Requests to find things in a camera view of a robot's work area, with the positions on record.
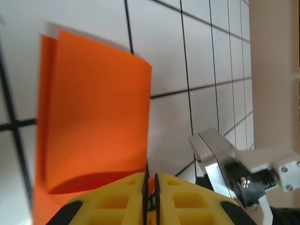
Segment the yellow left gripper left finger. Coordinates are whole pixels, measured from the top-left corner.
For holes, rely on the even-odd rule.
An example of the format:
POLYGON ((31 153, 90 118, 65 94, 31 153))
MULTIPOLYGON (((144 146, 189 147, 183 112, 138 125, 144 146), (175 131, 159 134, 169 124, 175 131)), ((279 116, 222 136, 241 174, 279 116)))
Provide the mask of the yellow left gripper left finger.
POLYGON ((68 201, 48 225, 147 225, 148 173, 135 173, 68 201))

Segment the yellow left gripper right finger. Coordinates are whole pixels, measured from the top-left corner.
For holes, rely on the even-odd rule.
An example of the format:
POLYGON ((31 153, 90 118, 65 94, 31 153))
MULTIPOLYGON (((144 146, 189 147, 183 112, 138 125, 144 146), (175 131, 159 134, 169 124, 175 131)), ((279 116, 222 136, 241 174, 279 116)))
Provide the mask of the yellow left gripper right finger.
POLYGON ((257 225, 231 198, 175 176, 155 175, 157 225, 257 225))

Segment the orange square paper sheet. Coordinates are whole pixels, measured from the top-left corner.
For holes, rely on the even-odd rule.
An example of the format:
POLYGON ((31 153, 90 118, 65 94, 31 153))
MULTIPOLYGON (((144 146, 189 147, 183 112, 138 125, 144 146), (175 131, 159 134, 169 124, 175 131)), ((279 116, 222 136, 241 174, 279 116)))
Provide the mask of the orange square paper sheet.
POLYGON ((151 65, 65 30, 41 35, 33 224, 147 166, 151 65))

